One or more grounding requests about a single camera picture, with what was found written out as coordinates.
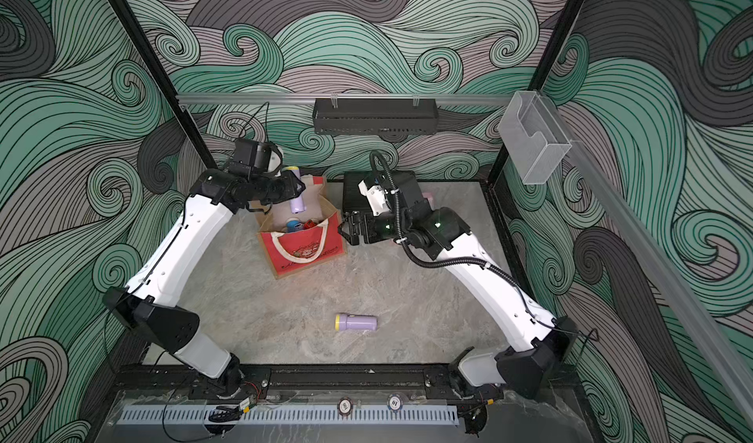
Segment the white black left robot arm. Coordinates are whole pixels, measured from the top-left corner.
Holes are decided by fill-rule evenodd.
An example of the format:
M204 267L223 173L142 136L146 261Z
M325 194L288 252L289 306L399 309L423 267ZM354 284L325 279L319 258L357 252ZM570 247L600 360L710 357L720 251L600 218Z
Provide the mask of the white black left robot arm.
M243 382L239 359L201 328L200 317L180 305L187 281L212 240L240 210L264 208L302 195L305 185L284 169L274 143L235 141L225 166L207 169L182 205L182 213L143 267L122 287L109 288L103 303L126 329L156 344L199 372L229 399Z

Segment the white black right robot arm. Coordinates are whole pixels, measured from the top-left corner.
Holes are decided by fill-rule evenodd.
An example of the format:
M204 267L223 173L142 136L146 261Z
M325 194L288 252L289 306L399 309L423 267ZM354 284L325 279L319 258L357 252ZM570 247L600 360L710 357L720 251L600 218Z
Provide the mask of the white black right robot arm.
M415 174L392 170L378 150L371 153L370 165L368 172L343 178L338 233L352 246L391 240L414 265L449 271L494 320L504 345L461 354L453 364L458 393L503 385L537 398L576 341L575 322L555 316L525 293L454 210L433 207Z

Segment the blue flashlight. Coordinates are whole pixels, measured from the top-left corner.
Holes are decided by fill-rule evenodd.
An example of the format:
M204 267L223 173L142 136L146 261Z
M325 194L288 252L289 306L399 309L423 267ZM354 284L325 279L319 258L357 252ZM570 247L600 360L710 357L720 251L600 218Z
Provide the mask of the blue flashlight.
M305 229L304 223L300 220L291 220L286 223L286 232L287 233L295 233L299 231L303 231Z

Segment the purple flashlight row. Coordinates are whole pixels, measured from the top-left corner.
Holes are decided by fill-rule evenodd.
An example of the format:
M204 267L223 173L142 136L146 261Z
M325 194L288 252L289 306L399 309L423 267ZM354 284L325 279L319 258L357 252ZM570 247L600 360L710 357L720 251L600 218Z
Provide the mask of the purple flashlight row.
M339 313L335 316L335 330L368 330L378 329L378 319L374 316L349 315Z
M286 170L288 172L292 172L296 178L300 178L300 168L296 166L288 166L286 167ZM306 211L306 205L303 199L303 195L299 195L298 197L292 199L289 201L289 207L292 214L301 214Z

